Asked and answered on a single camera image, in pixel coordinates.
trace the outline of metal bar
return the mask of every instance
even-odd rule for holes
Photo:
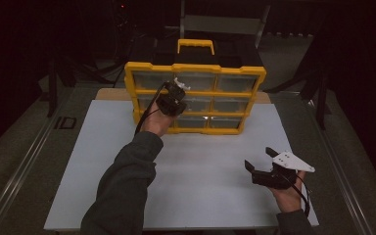
[[[338,158],[336,152],[332,148],[331,142],[329,140],[328,134],[321,130],[317,124],[315,115],[313,114],[312,108],[306,104],[307,101],[304,101],[304,105],[306,107],[307,112],[309,113],[312,125],[314,126],[320,141],[322,142],[323,146],[325,146],[325,150],[329,156],[328,160],[333,168],[333,173],[335,178],[337,179],[338,186],[341,189],[341,193],[344,197],[344,200],[347,204],[349,212],[352,216],[352,220],[358,233],[363,235],[373,235],[373,231],[371,229],[371,225],[369,224],[367,218],[365,217],[365,213],[362,209],[361,204],[358,201],[358,198],[351,187],[345,172],[340,164],[340,158]]]
[[[65,89],[63,91],[61,95],[60,106],[55,110],[54,115],[48,118],[47,121],[45,121],[39,133],[32,142],[30,148],[28,149],[27,153],[25,154],[23,161],[20,163],[20,165],[18,166],[14,174],[11,176],[11,178],[8,180],[7,185],[2,191],[2,194],[0,196],[0,223],[2,222],[6,212],[10,208],[11,204],[14,202],[18,192],[23,186],[28,173],[32,169],[33,164],[42,149],[42,146],[45,144],[45,141],[47,140],[47,137],[52,130],[52,126],[56,121],[55,117],[59,113],[61,107],[67,101],[70,94],[70,89]]]
[[[263,14],[260,18],[260,24],[258,25],[258,33],[256,34],[256,42],[255,42],[256,48],[258,48],[259,45],[260,45],[261,38],[262,38],[262,35],[263,35],[263,32],[264,32],[264,27],[265,27],[265,24],[267,22],[267,17],[268,17],[269,12],[270,12],[270,5],[267,5],[264,8],[264,12],[263,12]]]
[[[181,16],[179,18],[179,37],[184,38],[185,34],[185,0],[181,0]]]

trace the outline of yellow storage organizer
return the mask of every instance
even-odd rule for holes
[[[186,46],[210,47],[214,53],[210,40],[179,39],[177,53]],[[262,65],[223,68],[207,64],[128,62],[124,82],[136,123],[163,82],[177,77],[191,89],[185,91],[183,100],[187,108],[168,133],[240,134],[265,75]]]

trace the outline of black cable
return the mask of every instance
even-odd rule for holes
[[[150,110],[152,108],[152,105],[157,100],[158,96],[160,95],[160,93],[161,93],[162,89],[164,89],[164,87],[165,87],[165,82],[160,86],[160,88],[158,88],[157,93],[155,94],[154,98],[152,98],[151,103],[149,103],[148,108],[146,108],[145,112],[143,112],[142,117],[139,119],[139,122],[137,123],[134,135],[136,135],[137,133],[139,133],[140,128],[142,127],[143,121],[145,121],[145,119],[149,115],[151,115],[152,113],[154,113],[154,112],[151,112],[151,113],[149,113],[149,112],[150,112]]]
[[[290,184],[291,184],[291,186],[292,186],[292,188],[293,189],[295,189],[295,191],[301,196],[301,198],[304,200],[304,202],[305,202],[305,215],[306,215],[306,217],[308,217],[309,216],[309,211],[310,211],[310,204],[309,204],[309,200],[307,200],[306,199],[306,197],[305,197],[305,195],[304,194],[302,194],[302,192],[301,192],[301,190],[299,190],[296,186],[295,186],[295,184],[294,183],[292,183],[285,175],[283,175],[283,174],[281,174],[281,173],[279,173],[279,175],[280,176],[282,176],[286,181],[288,181]]]

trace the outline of black clamp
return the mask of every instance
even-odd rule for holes
[[[272,158],[277,157],[279,154],[266,147],[265,152]],[[296,171],[294,169],[288,169],[279,164],[273,163],[273,170],[271,172],[265,172],[255,170],[255,167],[248,161],[245,161],[246,170],[252,174],[254,184],[266,186],[274,189],[288,189],[296,182]]]

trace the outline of white tabletop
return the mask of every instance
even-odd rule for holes
[[[135,124],[128,101],[91,103],[44,229],[79,229],[97,186]],[[163,137],[157,177],[148,189],[144,228],[218,229],[276,226],[279,209],[268,189],[244,168],[271,170],[265,147],[291,151],[274,105],[255,104],[240,135],[172,134]],[[318,221],[314,211],[312,225]]]

